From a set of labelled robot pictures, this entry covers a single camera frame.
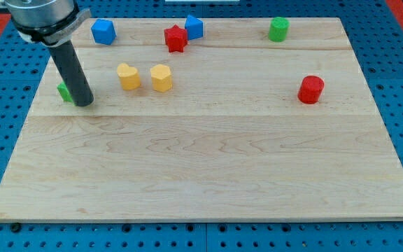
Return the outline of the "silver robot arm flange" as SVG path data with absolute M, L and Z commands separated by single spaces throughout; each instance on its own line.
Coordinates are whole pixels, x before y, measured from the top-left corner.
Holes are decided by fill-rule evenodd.
M 11 14 L 20 37 L 28 43 L 57 47 L 87 19 L 90 9 L 81 9 L 76 0 L 1 0 Z

